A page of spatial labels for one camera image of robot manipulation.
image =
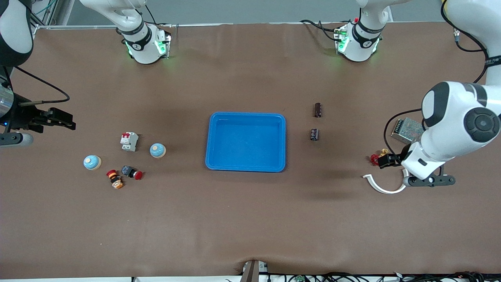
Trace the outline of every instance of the brown table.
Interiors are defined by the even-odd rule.
[[[458,50],[451,29],[389,24],[378,52],[352,63],[311,26],[186,27],[153,65],[131,60],[114,30],[39,30],[23,67],[71,95],[57,107],[77,130],[46,127],[31,147],[0,151],[0,277],[227,275],[250,259],[289,273],[501,272],[500,138],[447,163],[454,186],[383,195],[361,178],[398,187],[400,169],[367,160],[387,119],[480,72],[482,55]],[[59,98],[21,72],[13,83]],[[286,169],[207,169],[215,111],[283,114]],[[125,131],[140,134],[137,152],[121,150]],[[90,154],[97,171],[82,166]],[[123,165],[144,179],[114,190],[105,174]]]

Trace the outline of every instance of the wire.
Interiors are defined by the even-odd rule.
[[[40,101],[40,103],[38,103],[38,104],[62,103],[62,102],[66,102],[66,101],[69,101],[69,100],[70,100],[70,96],[69,96],[66,92],[64,92],[63,90],[61,90],[59,87],[54,86],[54,85],[53,85],[53,84],[51,84],[50,82],[47,82],[47,81],[43,80],[42,78],[39,78],[39,77],[37,77],[37,76],[35,76],[35,75],[33,75],[33,74],[31,74],[31,73],[29,73],[29,72],[25,71],[24,69],[22,69],[22,68],[20,68],[20,67],[15,67],[15,68],[17,68],[18,70],[20,70],[20,71],[22,71],[22,72],[26,73],[27,75],[29,75],[29,76],[31,76],[31,77],[33,77],[33,78],[35,78],[36,80],[38,80],[38,81],[40,81],[40,82],[45,83],[46,85],[48,85],[48,86],[50,86],[50,87],[54,88],[55,90],[57,90],[57,91],[61,92],[64,96],[66,96],[66,98],[65,98],[65,99],[61,99],[61,100],[49,100],[49,101]]]
[[[38,13],[35,13],[35,15],[38,15],[38,14],[40,14],[41,12],[43,12],[43,11],[47,10],[47,9],[48,9],[48,8],[50,8],[50,7],[52,6],[52,4],[54,4],[55,2],[56,2],[56,0],[52,0],[52,1],[50,1],[50,2],[49,2],[49,4],[48,4],[45,8],[41,9]]]
[[[14,88],[12,87],[12,81],[11,81],[11,76],[9,75],[9,71],[7,70],[6,67],[3,67],[3,68],[4,68],[4,73],[5,73],[5,77],[7,79],[7,82],[9,83],[9,86],[11,87],[12,92],[14,92]]]
[[[315,24],[314,22],[310,21],[310,20],[302,20],[302,21],[299,21],[300,23],[309,23],[311,24],[312,26],[316,27],[317,29],[321,29],[321,30],[325,30],[325,31],[328,31],[328,32],[334,32],[333,29],[326,29],[326,28],[322,28],[321,26]]]
[[[423,131],[426,131],[426,127],[424,127],[424,120],[425,118],[423,118],[423,120],[421,121],[421,127],[423,127]]]
[[[327,34],[327,32],[325,31],[325,28],[324,28],[324,26],[322,25],[322,22],[321,22],[321,21],[318,21],[318,24],[319,24],[319,25],[320,25],[320,27],[322,28],[322,31],[324,32],[325,36],[327,36],[327,38],[329,38],[330,40],[335,41],[335,42],[341,42],[341,40],[336,39],[336,38],[334,38],[334,37],[330,37],[330,36]]]
[[[141,13],[141,12],[140,12],[140,11],[138,11],[137,9],[135,9],[135,10],[136,10],[136,12],[137,12],[137,13],[139,13],[141,16],[143,16],[143,13]],[[153,24],[153,25],[157,25],[157,26],[168,25],[168,23],[157,23],[157,22],[155,21],[155,18],[153,17],[153,15],[152,15],[152,14],[151,14],[151,12],[150,12],[150,9],[148,9],[148,12],[150,13],[151,18],[153,19],[153,22],[147,22],[147,21],[144,21],[145,23],[147,23],[147,24]]]
[[[151,11],[150,11],[150,8],[148,8],[148,5],[144,5],[144,6],[145,6],[145,7],[146,7],[146,9],[148,10],[148,13],[150,13],[150,16],[151,16],[151,19],[153,20],[153,23],[154,23],[154,24],[157,24],[157,23],[156,23],[155,18],[153,17],[153,14],[152,14],[152,13],[151,13]]]
[[[463,46],[461,46],[459,44],[459,41],[456,41],[456,46],[461,50],[461,51],[465,51],[465,52],[470,52],[470,53],[474,53],[474,52],[482,52],[481,49],[477,49],[477,50],[469,50],[469,49],[465,49],[463,48]]]
[[[485,56],[485,60],[487,60],[489,58],[489,55],[488,55],[487,49],[484,47],[484,45],[477,38],[473,37],[468,32],[465,32],[465,31],[457,28],[457,26],[455,26],[449,20],[449,18],[445,15],[444,8],[445,8],[445,4],[446,3],[447,3],[447,0],[444,0],[444,2],[442,2],[442,6],[440,7],[440,14],[442,15],[443,20],[446,21],[448,24],[450,24],[453,28],[457,29],[458,31],[460,31],[461,33],[463,33],[464,35],[466,35],[468,38],[470,38],[471,40],[473,40],[473,42],[475,42],[480,47],[480,50],[483,52],[483,55]],[[476,80],[473,83],[477,83],[483,77],[483,75],[485,74],[486,70],[487,70],[487,67],[484,65],[482,72],[480,73],[480,75],[476,78]]]
[[[390,122],[391,122],[392,120],[394,120],[396,117],[398,117],[398,116],[400,116],[400,115],[407,114],[407,113],[412,113],[412,112],[417,112],[417,111],[420,111],[420,110],[421,110],[421,108],[419,108],[419,109],[414,109],[414,110],[403,111],[403,112],[401,112],[401,113],[398,113],[398,114],[396,114],[396,115],[392,116],[392,117],[388,120],[388,122],[386,123],[386,125],[384,126],[384,131],[383,131],[383,139],[384,139],[384,143],[385,143],[385,145],[388,147],[388,150],[390,150],[390,152],[391,152],[392,154],[394,154],[394,155],[395,155],[396,160],[397,160],[397,162],[398,162],[399,164],[400,164],[400,163],[402,163],[402,161],[400,160],[399,156],[398,156],[397,154],[395,154],[395,152],[393,151],[393,149],[392,149],[392,148],[390,147],[390,145],[388,144],[388,140],[386,139],[386,132],[387,132],[387,130],[388,130],[388,125],[390,124]]]

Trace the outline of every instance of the blue tray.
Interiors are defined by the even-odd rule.
[[[281,172],[285,168],[284,116],[215,112],[210,117],[205,165],[212,170]]]

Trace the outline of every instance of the blue knob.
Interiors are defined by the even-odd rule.
[[[154,158],[161,158],[165,155],[165,146],[160,143],[155,143],[150,147],[150,154]]]
[[[84,167],[88,170],[96,170],[101,165],[101,158],[95,155],[86,156],[84,159]]]

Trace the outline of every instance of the black cable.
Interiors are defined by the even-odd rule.
[[[385,144],[386,144],[386,146],[388,147],[388,150],[390,150],[390,152],[391,152],[392,154],[394,154],[394,155],[395,155],[396,160],[397,160],[397,162],[398,162],[399,164],[400,164],[400,163],[402,163],[402,161],[400,160],[400,158],[398,157],[398,155],[397,155],[397,154],[395,154],[395,152],[393,151],[393,149],[392,149],[392,148],[390,147],[390,145],[388,144],[388,140],[386,139],[386,132],[387,132],[387,130],[388,130],[388,126],[389,126],[390,122],[391,122],[392,120],[394,120],[396,117],[398,117],[398,116],[400,116],[400,115],[403,115],[403,114],[407,114],[407,113],[417,112],[417,111],[420,111],[420,110],[421,110],[421,108],[419,108],[419,109],[414,109],[414,110],[403,111],[403,112],[401,112],[401,113],[398,113],[398,114],[396,114],[396,115],[392,116],[392,117],[388,120],[388,122],[386,123],[386,125],[384,126],[384,131],[383,131],[383,139],[384,139],[384,143],[385,143]]]
[[[442,15],[442,18],[444,19],[444,21],[446,21],[448,24],[450,24],[453,28],[457,29],[459,32],[463,33],[464,35],[466,35],[468,38],[470,38],[471,40],[473,40],[473,42],[475,42],[479,47],[480,47],[480,50],[483,52],[483,55],[485,56],[485,60],[487,60],[489,58],[489,54],[487,53],[487,49],[484,47],[484,45],[475,37],[473,37],[471,34],[469,34],[468,32],[465,32],[459,28],[457,28],[457,26],[455,26],[450,20],[449,18],[447,18],[447,16],[445,15],[445,11],[444,11],[444,7],[445,7],[445,3],[447,3],[447,0],[444,0],[444,2],[442,2],[442,6],[440,7],[440,14]],[[483,67],[483,70],[482,72],[480,73],[480,75],[477,77],[477,79],[473,82],[473,83],[477,83],[482,77],[483,75],[485,74],[485,71],[487,70],[487,67],[484,65]]]
[[[157,23],[156,23],[155,18],[153,17],[153,14],[152,14],[152,13],[151,13],[151,11],[150,11],[150,8],[148,8],[148,5],[144,5],[144,6],[145,6],[145,7],[146,7],[146,9],[148,10],[148,13],[150,13],[150,16],[151,16],[151,19],[153,20],[153,23],[154,23],[154,24],[157,24]]]
[[[329,38],[330,40],[335,41],[335,42],[341,42],[341,40],[339,40],[339,39],[335,39],[334,37],[330,37],[330,36],[327,34],[327,32],[326,32],[326,30],[325,30],[324,26],[322,25],[322,22],[321,22],[321,21],[318,21],[318,24],[320,25],[320,28],[322,29],[322,31],[324,31],[324,34],[325,34],[325,36],[327,36],[327,38]]]
[[[54,86],[53,84],[51,84],[51,83],[49,83],[49,82],[47,82],[47,81],[43,80],[42,78],[39,78],[39,77],[37,77],[37,76],[35,76],[35,75],[33,75],[33,74],[31,74],[31,73],[29,73],[29,72],[25,71],[24,69],[22,69],[22,68],[20,68],[20,67],[15,67],[15,68],[17,68],[18,70],[20,70],[20,71],[22,71],[22,72],[26,73],[27,75],[29,75],[29,76],[31,76],[31,77],[33,77],[33,78],[35,78],[36,80],[38,80],[38,81],[40,81],[40,82],[45,83],[46,85],[48,85],[48,86],[50,86],[50,87],[54,88],[55,90],[57,90],[57,91],[61,92],[64,96],[66,96],[66,98],[65,98],[65,99],[61,99],[61,100],[40,101],[40,102],[41,102],[40,104],[62,103],[62,102],[66,102],[66,101],[69,101],[69,100],[70,100],[70,96],[69,96],[66,92],[64,92],[63,90],[61,90],[59,87]]]
[[[157,22],[155,21],[155,18],[153,17],[153,15],[152,15],[152,14],[151,14],[151,12],[150,12],[150,9],[149,9],[148,7],[146,7],[146,8],[148,9],[148,12],[150,13],[150,16],[151,16],[151,18],[153,19],[153,22],[147,22],[147,21],[144,21],[145,23],[147,23],[147,24],[153,24],[153,25],[157,25],[157,26],[161,26],[161,25],[168,25],[168,23],[157,23]],[[135,9],[135,10],[136,10],[136,12],[137,12],[137,13],[139,13],[141,16],[143,16],[143,13],[141,13],[141,12],[140,12],[140,11],[138,11],[137,9]]]
[[[353,279],[349,278],[348,276],[344,276],[344,275],[343,275],[343,276],[341,276],[341,275],[334,274],[334,275],[331,275],[331,276],[330,276],[330,278],[332,279],[332,280],[330,280],[331,282],[337,282],[338,280],[340,280],[340,279],[342,279],[342,278],[344,278],[344,279],[348,279],[350,282],[355,282],[355,280],[353,280]]]
[[[9,83],[9,86],[11,87],[12,92],[14,92],[14,87],[12,86],[12,81],[11,81],[11,76],[9,75],[9,71],[7,70],[6,67],[4,68],[4,73],[5,73],[5,78],[7,79],[7,82]]]
[[[310,21],[310,20],[302,20],[302,21],[299,21],[300,23],[309,23],[311,24],[312,26],[316,27],[317,29],[323,29],[323,30],[326,30],[328,32],[334,32],[333,29],[326,29],[326,28],[322,28],[320,27],[319,25],[315,24],[314,22]]]
[[[461,51],[465,51],[465,52],[470,52],[470,53],[474,53],[474,52],[482,52],[481,49],[477,49],[477,50],[469,50],[469,49],[465,49],[463,48],[463,46],[461,46],[459,44],[459,41],[456,41],[456,46],[461,50]]]
[[[423,118],[423,120],[421,121],[421,127],[423,127],[423,131],[426,131],[426,128],[424,127],[424,120],[425,118]]]

